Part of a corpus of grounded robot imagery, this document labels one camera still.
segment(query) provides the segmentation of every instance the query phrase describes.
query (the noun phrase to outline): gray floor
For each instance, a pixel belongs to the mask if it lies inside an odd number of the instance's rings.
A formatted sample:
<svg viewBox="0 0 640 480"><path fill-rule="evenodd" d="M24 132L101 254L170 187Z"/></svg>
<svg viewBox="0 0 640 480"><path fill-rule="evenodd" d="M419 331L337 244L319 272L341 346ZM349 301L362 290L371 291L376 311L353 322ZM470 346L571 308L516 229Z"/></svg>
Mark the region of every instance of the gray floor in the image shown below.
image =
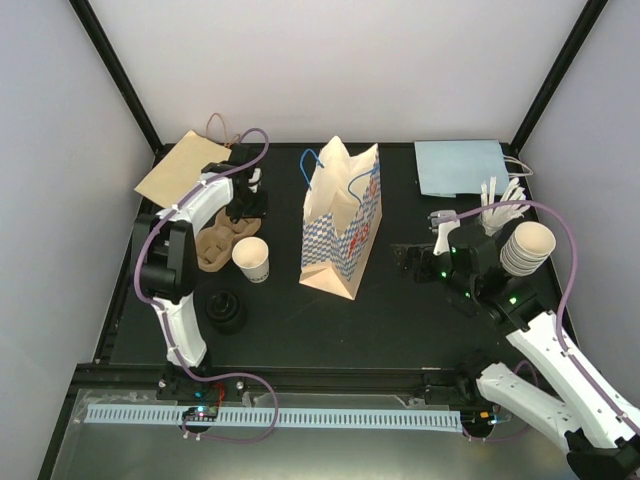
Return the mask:
<svg viewBox="0 0 640 480"><path fill-rule="evenodd" d="M82 409L74 418L82 418ZM522 426L499 425L496 435ZM218 429L249 436L248 429ZM255 445L184 440L178 428L74 422L54 479L535 479L575 478L535 431L499 445L436 432L281 429Z"/></svg>

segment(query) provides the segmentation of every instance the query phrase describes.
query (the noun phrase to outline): bag handle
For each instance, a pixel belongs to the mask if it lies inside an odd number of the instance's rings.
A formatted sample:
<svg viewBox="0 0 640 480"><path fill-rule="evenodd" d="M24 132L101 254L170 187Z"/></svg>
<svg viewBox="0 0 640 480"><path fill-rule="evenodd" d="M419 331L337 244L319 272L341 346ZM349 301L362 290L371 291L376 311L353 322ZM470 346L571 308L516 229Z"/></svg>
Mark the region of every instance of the bag handle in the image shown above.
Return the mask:
<svg viewBox="0 0 640 480"><path fill-rule="evenodd" d="M313 155L315 157L316 163L318 165L320 165L320 168L324 168L324 165L322 164L322 162L318 158L318 154L316 152L314 152L313 150L311 150L310 148L307 148L304 152L302 152L302 155L300 155L300 171L302 172L302 175L304 175L304 179L307 181L307 185L309 186L309 190L311 190L311 180L309 180L309 176L307 175L307 172L304 171L304 159L307 156L307 153L311 153L311 155Z"/></svg>
<svg viewBox="0 0 640 480"><path fill-rule="evenodd" d="M378 169L380 168L380 165L376 165L375 167L373 167L371 170L369 170L368 172L364 172L361 173L360 175L356 175L355 177L353 177L353 179L349 182L349 185L347 185L347 191L351 194L351 196L353 198L355 198L356 200L358 200L358 204L361 207L362 206L362 200L360 200L360 197L358 197L355 193L353 193L353 191L351 190L351 185L353 185L353 182L355 182L356 180L358 180L359 178L365 177L367 175L373 175Z"/></svg>

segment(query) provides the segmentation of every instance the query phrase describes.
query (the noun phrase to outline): black metal frame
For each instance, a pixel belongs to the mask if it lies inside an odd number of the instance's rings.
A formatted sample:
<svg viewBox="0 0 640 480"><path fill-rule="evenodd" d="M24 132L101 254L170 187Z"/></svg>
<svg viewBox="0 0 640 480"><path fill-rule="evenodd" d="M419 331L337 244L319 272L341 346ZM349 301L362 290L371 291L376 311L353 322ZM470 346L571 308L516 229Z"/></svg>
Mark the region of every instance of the black metal frame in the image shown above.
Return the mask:
<svg viewBox="0 0 640 480"><path fill-rule="evenodd" d="M515 157L518 156L607 2L608 0L587 0L582 13L545 78L515 137L509 145L503 146L503 150L506 153ZM69 0L69 3L73 6L89 38L147 139L149 146L156 155L155 163L159 162L173 145L165 145L160 140L89 0ZM145 199L142 201L140 213L149 213L153 208L153 204ZM80 389L156 389L158 386L158 380L162 376L161 367L109 365L110 352L117 334L118 322L129 282L128 259L130 254L131 245L127 248L125 259L118 275L94 355L94 363L78 365L76 368L69 391L63 402L49 449L44 458L39 479L50 478L53 472L67 422ZM558 294L561 293L557 282L555 288ZM570 322L567 324L567 329L572 333ZM304 391L316 392L394 394L413 392L416 386L429 382L425 375L433 375L420 370L354 369L349 371L326 370L322 372L317 369L309 370L303 368L274 368L261 369L260 372L256 370L256 373L271 379L277 384L286 385L288 391L303 388ZM311 374L319 380L310 383L308 380L312 376Z"/></svg>

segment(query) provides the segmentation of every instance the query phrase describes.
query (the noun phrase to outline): robotic arm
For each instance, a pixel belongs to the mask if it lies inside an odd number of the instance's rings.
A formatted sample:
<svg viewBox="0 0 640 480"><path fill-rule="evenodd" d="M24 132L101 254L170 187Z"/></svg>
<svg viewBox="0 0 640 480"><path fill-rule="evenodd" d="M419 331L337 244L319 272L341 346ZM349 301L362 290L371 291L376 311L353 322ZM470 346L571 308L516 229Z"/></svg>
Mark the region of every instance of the robotic arm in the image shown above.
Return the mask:
<svg viewBox="0 0 640 480"><path fill-rule="evenodd" d="M195 235L225 206L232 221L266 215L267 194L260 189L261 170L252 166L241 169L257 161L250 161L249 156L249 147L234 145L229 160L207 165L194 189L178 205L155 215L140 215L134 224L131 268L139 275L144 295L153 299L151 306L158 316L168 347L167 360L176 366L180 366L180 362L170 348L162 321L163 311L169 319L171 338L180 345L180 354L187 366L199 366L207 351L193 306L198 275ZM221 176L231 170L236 173ZM160 231L137 269L145 242L160 222L163 222Z"/></svg>
<svg viewBox="0 0 640 480"><path fill-rule="evenodd" d="M447 252L436 244L426 247L427 255L415 251L405 255L413 263L418 259L416 280L444 279L454 306L469 316L490 319L491 326L535 365L563 401L503 363L490 361L475 366L481 373L470 380L477 392L549 438L566 454L580 479L627 478L640 467L640 410L604 379L564 329L562 339L557 338L556 315L543 308L527 283L504 272L496 243L482 227L444 230L450 245Z"/></svg>

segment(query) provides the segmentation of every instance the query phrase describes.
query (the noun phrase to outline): blue checkered pattern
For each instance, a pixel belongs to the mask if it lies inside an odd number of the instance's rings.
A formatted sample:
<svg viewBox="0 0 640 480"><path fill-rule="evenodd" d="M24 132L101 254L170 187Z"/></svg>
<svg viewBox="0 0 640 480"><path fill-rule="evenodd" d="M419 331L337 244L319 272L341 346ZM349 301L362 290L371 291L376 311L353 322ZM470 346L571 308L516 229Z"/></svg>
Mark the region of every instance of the blue checkered pattern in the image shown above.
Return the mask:
<svg viewBox="0 0 640 480"><path fill-rule="evenodd" d="M379 165L376 155L375 166ZM380 195L380 168L377 168L369 179L369 188L365 190L362 205L341 237L336 235L332 213L326 213L312 223L305 223L302 227L302 266L331 261L340 274L350 281L364 247L371 240L367 238L361 241L369 228L366 225L371 225L376 212L381 208Z"/></svg>

